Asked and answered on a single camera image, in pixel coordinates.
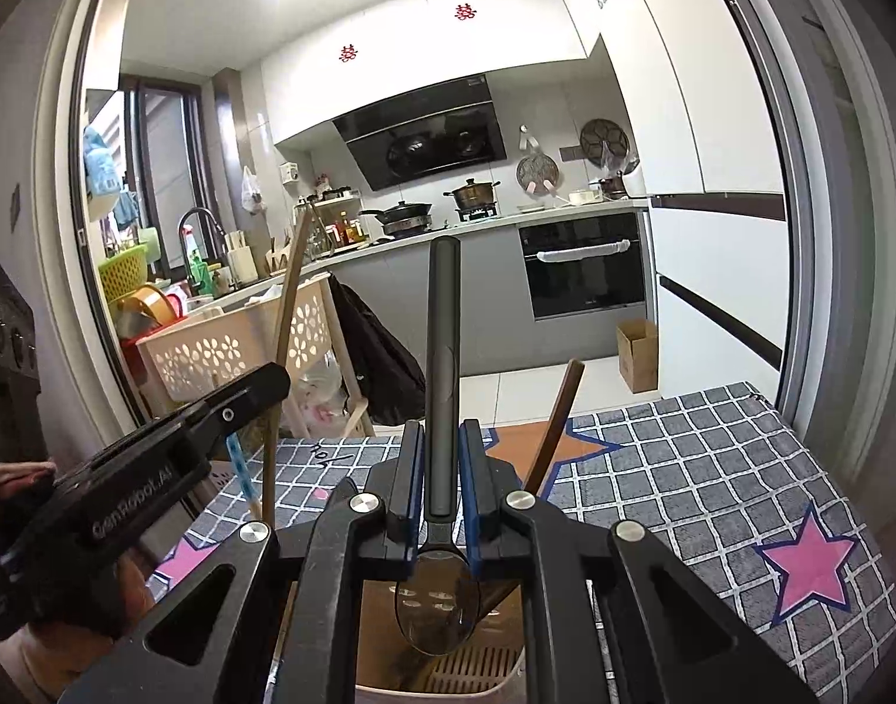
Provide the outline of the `left hand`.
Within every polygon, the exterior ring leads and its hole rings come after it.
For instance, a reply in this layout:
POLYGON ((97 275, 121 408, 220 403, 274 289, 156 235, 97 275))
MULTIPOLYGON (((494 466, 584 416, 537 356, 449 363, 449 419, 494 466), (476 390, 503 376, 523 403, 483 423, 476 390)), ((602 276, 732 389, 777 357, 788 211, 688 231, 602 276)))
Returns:
POLYGON ((50 461, 0 462, 0 702, 55 702, 155 605, 146 574, 122 554, 95 566, 32 536, 36 560, 13 578, 1 563, 47 493, 50 461))

